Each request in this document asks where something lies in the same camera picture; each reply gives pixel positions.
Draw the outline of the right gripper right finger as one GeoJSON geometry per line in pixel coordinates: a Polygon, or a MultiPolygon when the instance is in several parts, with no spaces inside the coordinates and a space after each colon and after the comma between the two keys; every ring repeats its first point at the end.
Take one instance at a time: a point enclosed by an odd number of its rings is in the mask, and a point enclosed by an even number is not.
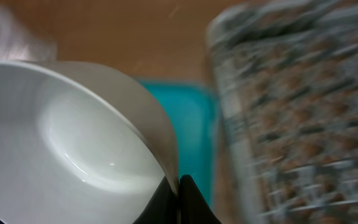
{"type": "Polygon", "coordinates": [[[180,179],[181,224],[221,224],[190,175],[180,179]]]}

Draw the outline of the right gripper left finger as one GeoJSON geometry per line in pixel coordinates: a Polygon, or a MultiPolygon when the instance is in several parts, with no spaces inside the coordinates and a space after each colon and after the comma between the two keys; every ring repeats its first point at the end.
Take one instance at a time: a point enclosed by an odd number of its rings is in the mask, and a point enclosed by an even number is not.
{"type": "Polygon", "coordinates": [[[134,224],[176,224],[177,196],[164,177],[134,224]]]}

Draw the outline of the grey bowl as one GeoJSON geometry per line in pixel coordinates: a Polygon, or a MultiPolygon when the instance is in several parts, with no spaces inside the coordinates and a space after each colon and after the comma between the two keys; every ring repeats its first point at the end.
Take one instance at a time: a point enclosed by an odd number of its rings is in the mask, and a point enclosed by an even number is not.
{"type": "Polygon", "coordinates": [[[86,62],[0,60],[0,220],[132,223],[161,183],[178,192],[177,141],[132,77],[86,62]]]}

